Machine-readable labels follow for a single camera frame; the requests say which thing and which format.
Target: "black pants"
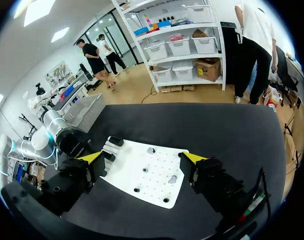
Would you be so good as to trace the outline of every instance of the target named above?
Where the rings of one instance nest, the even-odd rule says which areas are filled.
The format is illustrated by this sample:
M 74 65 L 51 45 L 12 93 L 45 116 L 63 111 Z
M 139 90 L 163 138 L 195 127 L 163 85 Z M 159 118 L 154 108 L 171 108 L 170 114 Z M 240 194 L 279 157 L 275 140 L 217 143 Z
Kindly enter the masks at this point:
M 116 63 L 119 64 L 120 67 L 122 67 L 123 69 L 127 67 L 122 61 L 122 59 L 119 57 L 119 55 L 117 55 L 115 52 L 112 52 L 109 55 L 107 55 L 106 59 L 108 60 L 108 63 L 110 64 L 114 74 L 118 74 Z
M 256 78 L 250 93 L 250 103 L 257 104 L 268 84 L 271 55 L 256 42 L 243 37 L 240 74 L 235 84 L 235 95 L 242 98 L 251 79 L 254 64 L 257 62 Z

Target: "wooden floor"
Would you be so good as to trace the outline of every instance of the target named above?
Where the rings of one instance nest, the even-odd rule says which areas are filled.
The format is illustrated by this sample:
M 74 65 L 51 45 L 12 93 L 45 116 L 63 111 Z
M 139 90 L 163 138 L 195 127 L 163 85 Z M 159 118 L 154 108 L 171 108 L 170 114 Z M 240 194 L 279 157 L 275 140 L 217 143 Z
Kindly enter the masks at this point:
M 131 67 L 128 73 L 122 72 L 118 77 L 112 75 L 113 74 L 109 76 L 109 79 L 116 82 L 115 91 L 108 90 L 106 85 L 102 83 L 95 91 L 90 90 L 89 94 L 102 93 L 107 104 L 141 104 L 143 98 L 151 92 L 153 84 L 144 64 Z M 193 91 L 177 91 L 150 95 L 143 103 L 234 103 L 234 86 L 227 85 L 226 90 L 222 91 L 222 85 L 196 85 Z M 249 104 L 248 94 L 244 95 L 241 104 Z M 284 124 L 290 119 L 292 113 L 293 110 L 286 101 L 284 101 L 283 107 L 280 105 L 277 107 L 276 115 L 282 129 L 284 128 Z M 290 149 L 293 149 L 293 143 L 291 141 L 287 144 Z M 289 150 L 287 155 L 291 156 L 291 152 L 293 151 Z M 295 164 L 291 160 L 291 157 L 287 157 L 286 173 L 288 174 L 286 175 L 283 199 L 292 186 L 295 173 L 293 169 L 295 169 Z

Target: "white storage bin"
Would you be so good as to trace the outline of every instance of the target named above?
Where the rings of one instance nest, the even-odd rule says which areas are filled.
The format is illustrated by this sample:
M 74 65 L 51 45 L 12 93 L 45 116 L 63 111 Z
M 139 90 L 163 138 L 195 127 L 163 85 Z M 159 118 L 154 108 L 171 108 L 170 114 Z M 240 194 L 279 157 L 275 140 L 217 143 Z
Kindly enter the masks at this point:
M 177 81 L 191 81 L 193 78 L 193 63 L 190 61 L 176 62 L 172 70 L 176 74 Z
M 185 6 L 190 16 L 190 21 L 197 23 L 211 23 L 210 5 Z
M 157 78 L 158 83 L 168 83 L 173 81 L 172 64 L 158 64 L 158 67 L 165 68 L 166 70 L 153 71 L 154 77 Z
M 166 43 L 170 46 L 173 56 L 190 55 L 190 37 L 185 36 L 181 40 L 167 41 Z
M 191 37 L 193 39 L 198 54 L 215 54 L 215 37 Z
M 150 43 L 144 48 L 144 50 L 146 50 L 152 61 L 165 59 L 168 57 L 165 41 L 156 41 Z

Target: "white pegboard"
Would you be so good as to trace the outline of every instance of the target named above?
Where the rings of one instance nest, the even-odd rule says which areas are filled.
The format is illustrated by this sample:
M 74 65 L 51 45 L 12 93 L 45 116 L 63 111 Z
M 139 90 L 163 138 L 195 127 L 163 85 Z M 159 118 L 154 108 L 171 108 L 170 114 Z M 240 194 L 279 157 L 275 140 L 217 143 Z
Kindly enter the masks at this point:
M 148 148 L 155 149 L 155 153 L 148 153 Z M 108 173 L 102 179 L 150 204 L 166 209 L 174 207 L 184 178 L 178 154 L 188 150 L 129 140 L 124 140 L 121 147 L 106 141 L 103 150 L 113 153 L 115 160 L 105 161 Z M 176 176 L 176 183 L 169 183 L 172 176 Z

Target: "white shelving unit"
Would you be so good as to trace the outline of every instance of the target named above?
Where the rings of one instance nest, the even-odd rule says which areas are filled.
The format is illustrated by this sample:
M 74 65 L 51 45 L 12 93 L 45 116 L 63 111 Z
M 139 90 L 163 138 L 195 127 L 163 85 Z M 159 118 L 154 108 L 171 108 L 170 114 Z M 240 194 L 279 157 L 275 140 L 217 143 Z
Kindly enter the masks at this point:
M 173 26 L 173 27 L 167 27 L 167 28 L 162 28 L 158 31 L 153 31 L 151 33 L 147 33 L 142 36 L 136 36 L 134 34 L 134 31 L 137 29 L 132 29 L 131 25 L 129 23 L 130 18 L 132 17 L 137 17 L 137 21 L 140 23 L 141 27 L 146 27 L 146 24 L 143 24 L 143 21 L 140 20 L 143 19 L 143 14 L 146 13 L 147 11 L 149 12 L 148 16 L 152 14 L 152 17 L 155 19 L 156 18 L 162 18 L 160 15 L 155 16 L 153 14 L 154 9 L 157 9 L 160 11 L 161 8 L 166 9 L 167 5 L 166 4 L 171 4 L 171 9 L 175 11 L 176 19 L 178 19 L 178 15 L 180 18 L 186 18 L 187 17 L 187 11 L 181 7 L 181 13 L 182 16 L 180 15 L 180 6 L 184 4 L 185 2 L 191 3 L 190 0 L 136 0 L 133 2 L 129 8 L 123 10 L 119 5 L 124 3 L 124 0 L 111 0 L 112 3 L 114 4 L 116 10 L 120 14 L 122 20 L 124 21 L 130 35 L 133 38 L 133 41 L 138 49 L 138 52 L 140 53 L 142 60 L 145 64 L 145 67 L 147 69 L 147 72 L 153 82 L 153 85 L 155 87 L 155 90 L 159 92 L 159 87 L 165 87 L 165 86 L 174 86 L 174 85 L 194 85 L 194 84 L 222 84 L 222 90 L 224 91 L 226 89 L 226 52 L 225 52 L 225 46 L 224 46 L 224 39 L 223 39 L 223 33 L 222 33 L 222 28 L 220 21 L 217 18 L 216 10 L 213 7 L 211 0 L 199 0 L 203 5 L 210 5 L 210 11 L 212 15 L 212 22 L 209 23 L 193 23 L 193 24 L 186 24 L 186 25 L 179 25 L 179 26 Z M 147 60 L 146 55 L 144 53 L 143 47 L 141 46 L 140 43 L 144 41 L 150 42 L 151 39 L 155 38 L 160 38 L 162 35 L 167 35 L 171 34 L 172 32 L 177 32 L 177 31 L 187 31 L 187 30 L 196 30 L 196 29 L 204 29 L 204 28 L 213 28 L 213 32 L 215 33 L 215 42 L 216 42 L 216 52 L 213 54 L 198 54 L 196 47 L 194 44 L 190 44 L 190 55 L 182 55 L 182 56 L 173 56 L 171 52 L 168 52 L 168 57 L 159 59 L 156 61 L 152 60 Z M 153 76 L 152 72 L 150 71 L 150 66 L 155 66 L 157 64 L 161 63 L 168 63 L 168 62 L 175 62 L 175 61 L 181 61 L 181 60 L 193 60 L 193 59 L 201 59 L 201 58 L 220 58 L 220 64 L 221 64 L 221 76 L 215 81 L 209 81 L 205 80 L 202 78 L 198 78 L 196 76 L 196 73 L 193 73 L 193 78 L 189 79 L 187 81 L 178 81 L 176 78 L 173 79 L 173 81 L 170 82 L 158 82 L 156 78 Z

